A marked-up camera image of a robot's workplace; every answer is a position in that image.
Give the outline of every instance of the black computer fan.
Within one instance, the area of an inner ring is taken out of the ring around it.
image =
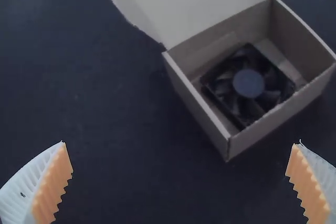
[[[201,77],[203,91],[240,129],[290,98],[295,84],[252,44]]]

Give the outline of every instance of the dark fabric surface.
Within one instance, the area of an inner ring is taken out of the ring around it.
[[[336,49],[334,0],[284,1]],[[0,0],[0,185],[64,140],[74,178],[56,223],[306,223],[284,172],[299,138],[336,165],[336,78],[225,164],[161,50],[110,0]]]

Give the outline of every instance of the open cardboard box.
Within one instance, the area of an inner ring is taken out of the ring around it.
[[[172,83],[228,161],[297,114],[327,85],[336,55],[281,0],[112,0],[125,18],[161,42]],[[242,44],[253,43],[297,91],[239,131],[201,93],[199,78]]]

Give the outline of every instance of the fan blade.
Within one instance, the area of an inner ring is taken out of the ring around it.
[[[281,98],[281,91],[280,90],[274,90],[274,91],[269,91],[266,90],[261,96],[260,99],[262,100],[263,103],[266,104],[271,104],[271,107],[274,107],[280,102]]]
[[[278,86],[278,76],[273,67],[270,67],[269,70],[264,75],[265,87],[267,90],[276,89]]]
[[[246,50],[245,48],[240,48],[238,49],[238,51],[236,51],[231,59],[238,59],[238,58],[241,58],[241,57],[244,57],[246,56],[247,54],[249,53],[249,50]]]
[[[296,89],[295,84],[292,81],[287,80],[286,84],[285,84],[285,87],[283,89],[283,92],[282,92],[284,94],[282,96],[283,99],[286,100],[286,99],[290,98],[294,94],[295,89]]]
[[[226,71],[222,75],[220,75],[217,80],[229,80],[232,79],[234,76],[234,73],[231,71]]]
[[[239,97],[237,94],[229,95],[226,99],[226,103],[229,105],[229,108],[233,115],[240,115]]]
[[[232,83],[229,80],[216,80],[214,83],[214,92],[221,97],[232,91]]]
[[[261,118],[265,114],[262,107],[253,99],[248,99],[246,101],[246,109],[250,116],[257,119]]]
[[[260,71],[260,64],[259,61],[256,57],[253,57],[253,55],[248,57],[248,65],[249,68],[256,70],[256,71]]]

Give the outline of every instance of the fan hub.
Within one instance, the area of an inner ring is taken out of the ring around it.
[[[264,92],[265,82],[262,75],[257,71],[243,69],[235,74],[233,87],[241,96],[254,99]]]

